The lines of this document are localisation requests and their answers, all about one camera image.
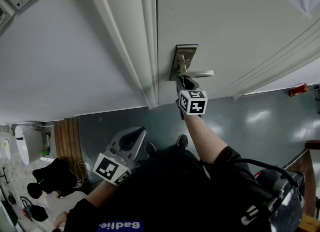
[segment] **blue logo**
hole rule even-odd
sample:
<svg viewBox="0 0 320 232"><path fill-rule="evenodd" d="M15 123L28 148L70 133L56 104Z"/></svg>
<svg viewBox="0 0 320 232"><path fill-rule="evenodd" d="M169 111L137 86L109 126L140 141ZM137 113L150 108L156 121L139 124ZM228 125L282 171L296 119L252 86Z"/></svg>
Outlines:
<svg viewBox="0 0 320 232"><path fill-rule="evenodd" d="M133 231L144 231L142 221L120 221L120 222L104 222L99 225L96 232L133 232Z"/></svg>

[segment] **white wall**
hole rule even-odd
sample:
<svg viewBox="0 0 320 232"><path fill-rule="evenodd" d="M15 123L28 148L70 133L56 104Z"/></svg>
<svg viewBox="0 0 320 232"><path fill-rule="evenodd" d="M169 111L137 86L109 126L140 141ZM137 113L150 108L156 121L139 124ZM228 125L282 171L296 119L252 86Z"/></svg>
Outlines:
<svg viewBox="0 0 320 232"><path fill-rule="evenodd" d="M0 122L145 106L92 0L32 0L0 33Z"/></svg>
<svg viewBox="0 0 320 232"><path fill-rule="evenodd" d="M10 221L4 206L0 203L0 231L14 232L16 231Z"/></svg>
<svg viewBox="0 0 320 232"><path fill-rule="evenodd" d="M248 94L257 94L262 92L293 88L301 86L305 83L307 85L320 83L320 58Z"/></svg>

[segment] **red object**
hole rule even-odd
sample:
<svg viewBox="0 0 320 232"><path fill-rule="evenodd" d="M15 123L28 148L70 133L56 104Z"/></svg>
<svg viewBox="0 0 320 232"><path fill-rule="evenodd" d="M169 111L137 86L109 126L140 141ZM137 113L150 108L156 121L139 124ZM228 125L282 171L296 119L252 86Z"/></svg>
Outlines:
<svg viewBox="0 0 320 232"><path fill-rule="evenodd" d="M307 84L304 84L302 86L296 87L294 89L291 89L289 91L289 96L295 96L297 94L302 94L302 93L306 93L307 91Z"/></svg>
<svg viewBox="0 0 320 232"><path fill-rule="evenodd" d="M23 212L23 215L24 215L28 220L30 220L30 216L29 216L27 210L26 210L26 209L23 209L22 212Z"/></svg>
<svg viewBox="0 0 320 232"><path fill-rule="evenodd" d="M258 178L260 174L261 174L261 172L258 172L258 173L255 174L254 177L255 177L255 178Z"/></svg>

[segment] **black shoe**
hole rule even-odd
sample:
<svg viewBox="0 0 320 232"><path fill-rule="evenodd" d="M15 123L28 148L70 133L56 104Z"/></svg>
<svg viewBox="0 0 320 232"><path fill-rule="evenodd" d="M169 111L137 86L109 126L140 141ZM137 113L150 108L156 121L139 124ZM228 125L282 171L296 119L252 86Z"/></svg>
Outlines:
<svg viewBox="0 0 320 232"><path fill-rule="evenodd" d="M155 146L151 142L148 142L145 144L144 151L148 155L149 158L157 155L157 149L155 148Z"/></svg>
<svg viewBox="0 0 320 232"><path fill-rule="evenodd" d="M185 134L181 134L176 142L176 146L182 150L186 150L188 146L188 137Z"/></svg>

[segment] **gray floor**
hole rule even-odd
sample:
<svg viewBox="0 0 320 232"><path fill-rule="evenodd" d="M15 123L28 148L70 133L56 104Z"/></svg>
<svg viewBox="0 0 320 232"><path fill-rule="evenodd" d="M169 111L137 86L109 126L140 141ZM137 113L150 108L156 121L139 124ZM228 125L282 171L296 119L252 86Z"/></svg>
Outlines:
<svg viewBox="0 0 320 232"><path fill-rule="evenodd" d="M283 166L303 148L306 140L320 139L320 115L315 97L307 93L289 97L287 90L244 96L237 100L210 100L203 119L242 157ZM79 117L80 143L84 161L91 170L100 152L123 129L144 126L147 141L157 149L173 145L180 134L189 137L188 149L196 154L187 127L176 105L107 112ZM138 159L146 158L143 151ZM259 168L251 166L255 173ZM100 178L89 173L90 182Z"/></svg>

